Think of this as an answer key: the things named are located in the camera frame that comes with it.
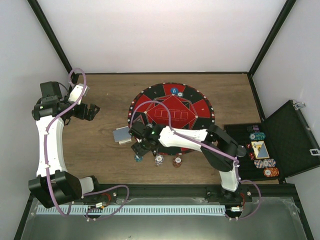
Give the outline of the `purple white poker chip stack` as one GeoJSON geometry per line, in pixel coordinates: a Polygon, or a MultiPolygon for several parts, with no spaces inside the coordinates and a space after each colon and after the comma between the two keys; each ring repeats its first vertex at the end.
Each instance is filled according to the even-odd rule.
{"type": "Polygon", "coordinates": [[[161,154],[156,155],[155,158],[154,158],[154,162],[155,162],[156,166],[162,165],[163,162],[164,162],[164,156],[161,155],[161,154]]]}

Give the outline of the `card deck in case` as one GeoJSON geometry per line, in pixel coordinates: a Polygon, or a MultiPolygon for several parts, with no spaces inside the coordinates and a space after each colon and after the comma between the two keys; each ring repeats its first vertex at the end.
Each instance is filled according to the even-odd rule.
{"type": "Polygon", "coordinates": [[[257,160],[270,158],[270,155],[268,153],[264,140],[252,141],[250,144],[253,150],[253,154],[257,160]]]}

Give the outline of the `green poker chip stack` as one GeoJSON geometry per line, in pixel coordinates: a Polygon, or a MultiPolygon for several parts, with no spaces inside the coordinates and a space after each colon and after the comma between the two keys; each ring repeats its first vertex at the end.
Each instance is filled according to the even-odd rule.
{"type": "Polygon", "coordinates": [[[142,156],[138,156],[138,155],[135,155],[134,156],[134,159],[136,162],[141,162],[143,160],[143,157],[142,156]]]}

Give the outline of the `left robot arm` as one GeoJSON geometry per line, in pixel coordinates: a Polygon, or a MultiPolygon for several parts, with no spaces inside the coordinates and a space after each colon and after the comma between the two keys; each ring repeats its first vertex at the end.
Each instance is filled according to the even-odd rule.
{"type": "Polygon", "coordinates": [[[39,163],[36,177],[28,182],[28,188],[47,209],[79,200],[84,195],[91,202],[102,196],[95,176],[78,178],[68,172],[63,152],[64,126],[72,117],[92,121],[100,109],[82,102],[88,86],[77,84],[66,96],[60,87],[56,81],[41,83],[42,97],[31,112],[39,135],[39,163]]]}

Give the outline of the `brown poker chip stack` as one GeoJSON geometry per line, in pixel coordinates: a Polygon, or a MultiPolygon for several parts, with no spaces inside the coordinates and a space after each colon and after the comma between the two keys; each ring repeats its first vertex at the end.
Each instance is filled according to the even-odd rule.
{"type": "Polygon", "coordinates": [[[175,156],[175,157],[173,158],[172,165],[173,165],[175,168],[179,168],[179,167],[182,165],[182,158],[179,157],[179,156],[175,156]]]}

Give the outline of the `black poker case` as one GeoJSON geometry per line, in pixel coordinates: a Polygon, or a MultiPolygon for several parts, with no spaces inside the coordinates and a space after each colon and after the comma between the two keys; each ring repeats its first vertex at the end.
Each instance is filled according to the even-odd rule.
{"type": "MultiPolygon", "coordinates": [[[[259,123],[227,124],[224,130],[238,144],[246,147],[250,144],[247,131],[248,126],[258,125],[260,132],[265,133],[264,139],[269,158],[276,161],[279,175],[275,178],[283,181],[320,165],[320,146],[318,145],[311,128],[307,124],[301,109],[303,102],[288,100],[268,118],[259,123]]],[[[251,181],[264,181],[263,168],[256,168],[254,160],[248,154],[239,158],[239,176],[251,181]]]]}

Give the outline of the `blue backed card deck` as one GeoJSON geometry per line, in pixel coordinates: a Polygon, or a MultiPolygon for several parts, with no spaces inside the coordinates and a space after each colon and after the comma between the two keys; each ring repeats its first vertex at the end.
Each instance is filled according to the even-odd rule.
{"type": "Polygon", "coordinates": [[[117,128],[116,130],[113,131],[113,137],[114,141],[116,143],[119,143],[121,140],[126,140],[126,139],[132,139],[131,135],[129,134],[129,127],[121,127],[117,128]]]}

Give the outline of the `dark chips in case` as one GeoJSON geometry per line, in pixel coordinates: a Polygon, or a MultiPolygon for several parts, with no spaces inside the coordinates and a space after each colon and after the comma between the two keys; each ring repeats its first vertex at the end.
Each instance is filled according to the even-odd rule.
{"type": "Polygon", "coordinates": [[[260,132],[259,126],[258,125],[249,125],[246,127],[247,131],[249,133],[258,133],[260,132]]]}

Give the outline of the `green chip row in case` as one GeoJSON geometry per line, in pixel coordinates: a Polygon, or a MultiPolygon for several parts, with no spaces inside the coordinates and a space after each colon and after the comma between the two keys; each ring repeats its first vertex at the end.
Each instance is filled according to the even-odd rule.
{"type": "Polygon", "coordinates": [[[263,141],[266,138],[264,132],[253,132],[249,135],[251,141],[263,141]]]}

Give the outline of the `round red black poker mat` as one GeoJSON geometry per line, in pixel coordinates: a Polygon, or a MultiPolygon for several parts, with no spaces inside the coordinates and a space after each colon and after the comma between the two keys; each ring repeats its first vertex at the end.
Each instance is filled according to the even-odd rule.
{"type": "Polygon", "coordinates": [[[199,90],[182,83],[158,83],[141,91],[131,102],[127,122],[134,124],[142,115],[144,125],[171,126],[176,129],[202,130],[215,123],[215,113],[208,98],[199,90]],[[183,97],[170,93],[178,88],[183,97]]]}

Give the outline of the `red dice in case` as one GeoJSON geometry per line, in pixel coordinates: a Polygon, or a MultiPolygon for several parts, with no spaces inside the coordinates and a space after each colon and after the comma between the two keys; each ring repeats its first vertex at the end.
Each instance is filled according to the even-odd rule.
{"type": "Polygon", "coordinates": [[[256,157],[254,155],[254,150],[252,148],[252,145],[250,143],[247,143],[245,145],[245,147],[246,147],[246,151],[247,151],[247,155],[248,155],[249,159],[252,160],[252,161],[255,160],[256,157]]]}

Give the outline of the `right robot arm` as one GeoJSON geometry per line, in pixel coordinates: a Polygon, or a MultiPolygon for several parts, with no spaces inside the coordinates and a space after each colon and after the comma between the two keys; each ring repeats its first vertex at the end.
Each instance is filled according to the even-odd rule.
{"type": "Polygon", "coordinates": [[[202,153],[219,172],[223,198],[232,202],[240,196],[239,144],[217,125],[190,130],[163,124],[150,127],[137,121],[129,127],[128,133],[136,138],[131,148],[139,157],[160,147],[185,148],[202,153]]]}

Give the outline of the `purple orange chip row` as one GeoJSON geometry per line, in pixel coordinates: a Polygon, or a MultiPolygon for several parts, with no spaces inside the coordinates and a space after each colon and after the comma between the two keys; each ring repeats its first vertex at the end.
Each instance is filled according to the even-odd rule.
{"type": "Polygon", "coordinates": [[[276,166],[276,161],[273,158],[256,159],[253,163],[257,169],[274,168],[276,166]]]}

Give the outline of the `blue small blind button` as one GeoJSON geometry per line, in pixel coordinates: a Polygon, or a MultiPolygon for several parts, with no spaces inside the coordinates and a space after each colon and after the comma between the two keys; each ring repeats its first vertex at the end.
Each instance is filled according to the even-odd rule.
{"type": "Polygon", "coordinates": [[[172,88],[170,89],[170,93],[171,93],[172,95],[177,95],[179,92],[180,92],[180,91],[179,91],[179,89],[178,89],[177,87],[172,87],[172,88]]]}

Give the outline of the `orange chip row in case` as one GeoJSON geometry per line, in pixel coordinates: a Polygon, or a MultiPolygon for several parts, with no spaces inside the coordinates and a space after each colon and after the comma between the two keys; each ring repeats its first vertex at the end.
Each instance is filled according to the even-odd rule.
{"type": "Polygon", "coordinates": [[[277,177],[280,172],[277,167],[268,167],[263,170],[263,174],[267,178],[277,177]]]}

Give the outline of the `triangular all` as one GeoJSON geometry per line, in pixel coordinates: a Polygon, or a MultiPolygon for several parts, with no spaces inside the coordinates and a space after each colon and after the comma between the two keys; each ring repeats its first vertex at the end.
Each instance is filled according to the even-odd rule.
{"type": "Polygon", "coordinates": [[[143,124],[144,124],[144,119],[143,119],[142,115],[139,115],[139,116],[135,119],[135,122],[140,122],[140,123],[143,123],[143,124]]]}

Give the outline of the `black round dealer button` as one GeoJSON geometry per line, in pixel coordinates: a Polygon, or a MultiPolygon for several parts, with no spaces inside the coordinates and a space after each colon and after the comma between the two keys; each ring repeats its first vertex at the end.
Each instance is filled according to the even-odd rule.
{"type": "Polygon", "coordinates": [[[244,157],[247,154],[247,149],[243,145],[237,147],[237,156],[239,158],[244,157]]]}

